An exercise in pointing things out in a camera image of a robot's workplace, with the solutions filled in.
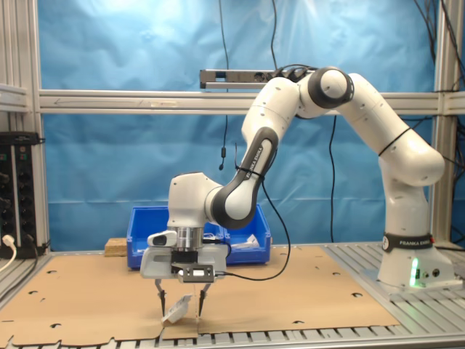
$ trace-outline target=metal table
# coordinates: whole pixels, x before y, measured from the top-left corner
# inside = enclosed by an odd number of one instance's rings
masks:
[[[321,244],[332,258],[383,305],[399,322],[399,326],[372,326],[337,329],[308,329],[301,331],[242,332],[205,334],[194,340],[132,340],[116,342],[89,349],[146,349],[168,347],[195,348],[465,348],[465,291],[426,292],[405,295],[388,301],[378,289],[363,277],[364,270],[377,269],[381,263],[381,244]],[[36,273],[54,256],[67,254],[96,254],[102,252],[51,253],[39,260]],[[465,276],[465,253],[444,251]],[[32,260],[18,260],[0,276],[0,294],[24,270]],[[39,346],[23,347],[39,349]],[[44,345],[41,349],[68,349],[60,344]]]

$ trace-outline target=brown cardboard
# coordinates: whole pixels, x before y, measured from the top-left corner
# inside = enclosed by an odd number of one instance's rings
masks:
[[[268,265],[228,268],[255,278],[277,273],[287,248],[272,249]],[[270,281],[228,276],[209,290],[199,322],[202,285],[163,280],[166,309],[188,293],[189,313],[163,331],[164,339],[198,333],[283,329],[389,326],[398,322],[320,247],[291,250],[286,271]],[[353,297],[359,293],[362,297]],[[55,257],[0,311],[0,347],[15,345],[99,345],[157,337],[161,308],[153,280],[126,267],[126,259],[102,255]]]
[[[127,256],[126,238],[111,238],[105,244],[105,257]]]
[[[236,267],[228,271],[254,278],[272,276],[281,269],[286,254],[287,248],[275,248],[266,267]],[[354,297],[354,293],[363,296]],[[302,246],[291,250],[286,271],[273,280],[257,282],[227,276],[216,282],[203,306],[198,332],[395,324],[397,320],[320,247]]]
[[[178,280],[163,281],[166,307],[195,290]],[[161,307],[153,280],[129,270],[126,259],[102,255],[55,257],[0,311],[0,347],[96,345],[158,337]],[[168,333],[197,337],[195,307]]]

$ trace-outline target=aluminum frame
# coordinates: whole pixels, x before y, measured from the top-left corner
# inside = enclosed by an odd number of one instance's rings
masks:
[[[462,0],[445,0],[451,25],[456,34],[458,53],[461,55],[464,2]],[[455,49],[450,40],[450,33],[445,22],[445,14],[439,3],[437,21],[437,54],[434,75],[434,88],[437,91],[458,89],[457,80],[460,70]],[[448,101],[457,92],[440,98],[441,113],[433,120],[432,145],[449,159],[456,157],[457,116],[447,114]],[[437,241],[450,241],[450,225],[453,205],[453,164],[445,163],[445,172],[439,182],[429,191],[430,229]]]
[[[400,115],[436,115],[439,93],[383,93]],[[41,113],[246,115],[257,93],[39,91]],[[326,115],[339,114],[329,111]]]
[[[460,45],[464,0],[446,0],[446,4]],[[441,6],[437,32],[435,87],[444,90],[456,81],[458,67]],[[33,131],[43,137],[43,113],[244,115],[256,96],[256,93],[41,89],[38,34],[37,0],[0,0],[0,44],[5,48],[0,54],[1,131]],[[464,93],[384,93],[383,96],[400,115],[439,115],[434,121],[433,144],[443,155],[454,157],[456,119],[449,115],[465,111]],[[37,234],[42,244],[49,239],[43,145],[33,148],[33,168]],[[450,239],[452,172],[452,165],[447,164],[445,176],[430,191],[431,227],[438,240]]]
[[[36,0],[0,0],[0,131],[44,136]],[[37,245],[49,240],[45,146],[32,147]]]

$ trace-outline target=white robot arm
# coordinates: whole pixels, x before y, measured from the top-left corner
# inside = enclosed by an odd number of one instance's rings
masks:
[[[297,83],[275,78],[266,84],[243,122],[246,154],[227,185],[200,172],[173,178],[168,230],[149,238],[142,276],[202,283],[224,277],[217,272],[226,269],[227,249],[203,245],[205,223],[230,229],[246,226],[254,216],[259,186],[295,115],[311,119],[329,110],[340,112],[379,155],[387,203],[379,279],[397,287],[444,285],[453,280],[450,261],[432,245],[423,194],[425,185],[442,176],[442,156],[400,119],[362,76],[333,67],[313,71]],[[417,275],[419,260],[421,275]]]

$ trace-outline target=blue curtain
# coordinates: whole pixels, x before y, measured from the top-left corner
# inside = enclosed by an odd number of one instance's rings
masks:
[[[434,68],[413,1],[277,0],[278,65],[335,65],[382,92],[428,92]],[[271,0],[222,0],[231,69],[273,69]],[[225,68],[216,0],[39,0],[45,89],[199,90],[199,70]],[[125,236],[133,206],[166,205],[169,182],[203,171],[234,175],[245,144],[243,116],[230,116],[220,172],[224,116],[45,115],[49,219],[54,250],[101,249]],[[295,120],[267,190],[293,243],[329,241],[333,118]],[[431,123],[418,132],[430,141]],[[334,235],[378,241],[384,194],[377,155],[338,117]],[[275,243],[285,237],[261,194]]]

